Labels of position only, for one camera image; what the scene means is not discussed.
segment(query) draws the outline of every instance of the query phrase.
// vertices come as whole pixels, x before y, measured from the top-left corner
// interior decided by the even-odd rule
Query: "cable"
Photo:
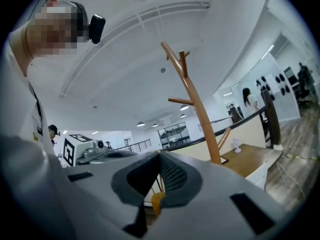
[[[289,197],[290,212],[292,212],[291,197],[290,197],[290,193],[289,193],[289,189],[288,189],[287,183],[286,183],[286,181],[285,181],[284,176],[283,176],[282,173],[281,173],[281,170],[280,170],[280,167],[279,167],[279,163],[278,163],[278,162],[276,162],[276,166],[278,167],[278,170],[279,170],[279,172],[280,172],[280,175],[281,175],[281,177],[282,177],[282,179],[283,179],[283,181],[284,181],[284,185],[285,185],[285,188],[286,188],[286,192],[287,192],[288,197]]]
[[[282,168],[283,172],[289,177],[289,179],[291,179],[291,180],[298,186],[298,188],[300,189],[300,192],[301,192],[301,194],[302,194],[302,196],[303,196],[303,199],[306,200],[305,193],[302,191],[302,188],[300,187],[300,185],[299,185],[292,177],[290,177],[290,176],[288,175],[288,173],[286,172],[286,170],[283,168],[283,166],[282,166],[279,162],[277,162],[277,164],[279,164],[279,166]]]

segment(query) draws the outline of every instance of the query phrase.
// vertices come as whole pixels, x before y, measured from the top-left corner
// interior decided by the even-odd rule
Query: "mesh grille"
[[[161,176],[166,191],[173,191],[181,188],[187,181],[187,172],[177,166],[164,155],[160,155]]]

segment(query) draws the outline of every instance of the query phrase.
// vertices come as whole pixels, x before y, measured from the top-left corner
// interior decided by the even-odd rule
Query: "black vent slot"
[[[145,197],[155,182],[159,171],[160,163],[157,155],[130,171],[126,180],[131,187]]]
[[[68,175],[68,178],[71,182],[75,182],[91,176],[93,176],[93,174],[89,171],[86,171],[78,174]]]
[[[275,223],[261,211],[245,193],[237,193],[230,196],[230,198],[257,235],[275,225]]]

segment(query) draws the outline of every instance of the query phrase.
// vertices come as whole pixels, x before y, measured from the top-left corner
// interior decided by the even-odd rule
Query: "person in dark clothing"
[[[302,72],[302,77],[304,78],[304,80],[306,82],[310,81],[310,76],[309,76],[310,72],[307,66],[302,65],[301,62],[299,62],[299,66],[300,66],[300,71]]]
[[[56,135],[58,135],[58,128],[54,124],[51,124],[48,126],[48,129],[49,129],[51,143],[53,146],[55,144],[54,138],[56,137]]]
[[[106,148],[107,148],[108,150],[112,150],[112,147],[111,147],[111,145],[110,145],[110,142],[109,142],[109,141],[106,141],[105,143],[106,143]]]

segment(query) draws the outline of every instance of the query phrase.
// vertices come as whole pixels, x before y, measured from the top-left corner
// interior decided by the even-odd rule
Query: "ceiling light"
[[[268,52],[266,52],[266,53],[262,56],[261,60],[262,60],[264,57],[266,57],[267,54],[268,54]]]
[[[271,52],[271,50],[272,50],[274,47],[275,47],[275,45],[274,45],[274,44],[273,44],[273,45],[271,45],[271,47],[269,48],[268,52],[270,53],[270,52]]]
[[[138,122],[137,127],[146,125],[144,122]]]
[[[188,105],[182,105],[182,106],[180,107],[180,110],[182,111],[182,110],[186,110],[186,109],[188,109],[188,108],[189,108]]]

